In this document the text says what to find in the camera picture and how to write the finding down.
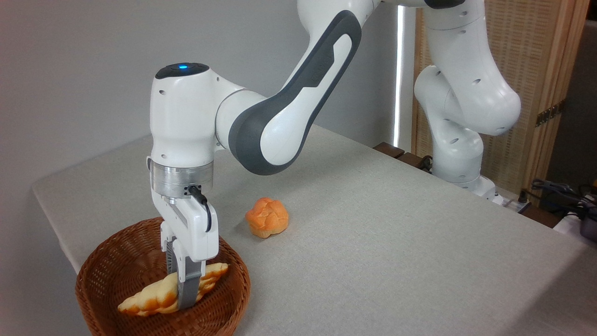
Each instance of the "bread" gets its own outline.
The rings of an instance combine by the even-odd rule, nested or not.
[[[267,238],[278,234],[288,227],[288,211],[282,202],[263,197],[247,212],[245,219],[249,223],[251,233],[259,238]]]
[[[205,267],[205,275],[199,281],[199,292],[195,302],[209,293],[216,282],[228,271],[228,264],[217,263]],[[157,313],[170,314],[178,308],[178,273],[167,275],[162,280],[143,288],[139,293],[118,305],[118,311],[132,316],[150,316]]]

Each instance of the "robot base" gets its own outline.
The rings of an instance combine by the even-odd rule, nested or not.
[[[496,185],[490,179],[479,175],[478,178],[464,183],[453,183],[454,185],[467,189],[477,196],[481,196],[497,205],[502,205],[504,198],[496,191]]]

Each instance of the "brown woven basket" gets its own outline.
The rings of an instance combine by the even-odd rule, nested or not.
[[[163,279],[160,250],[162,218],[141,221],[100,244],[87,258],[76,282],[76,296],[93,335],[232,335],[249,301],[251,282],[241,257],[220,238],[220,253],[208,261],[229,264],[216,287],[192,308],[149,317],[117,309],[127,297]]]

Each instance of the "croissant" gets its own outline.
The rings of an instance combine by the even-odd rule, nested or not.
[[[221,262],[205,266],[205,275],[199,280],[199,292],[195,302],[209,293],[216,282],[228,271],[228,264]],[[178,307],[178,273],[171,273],[162,280],[146,286],[139,293],[118,305],[118,311],[132,316],[150,316],[157,313],[170,314]]]

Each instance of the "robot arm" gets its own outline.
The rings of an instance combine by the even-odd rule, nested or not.
[[[424,15],[435,66],[421,72],[414,91],[432,133],[433,174],[501,203],[493,182],[481,176],[479,133],[507,132],[518,119],[521,103],[491,55],[484,2],[427,8]]]
[[[299,0],[310,42],[284,87],[265,98],[208,66],[178,63],[153,80],[150,170],[154,205],[164,218],[162,251],[178,271],[179,308],[194,304],[205,261],[218,253],[217,215],[204,194],[214,151],[226,148],[249,171],[271,175],[296,159],[317,113],[348,67],[361,26],[379,0]]]

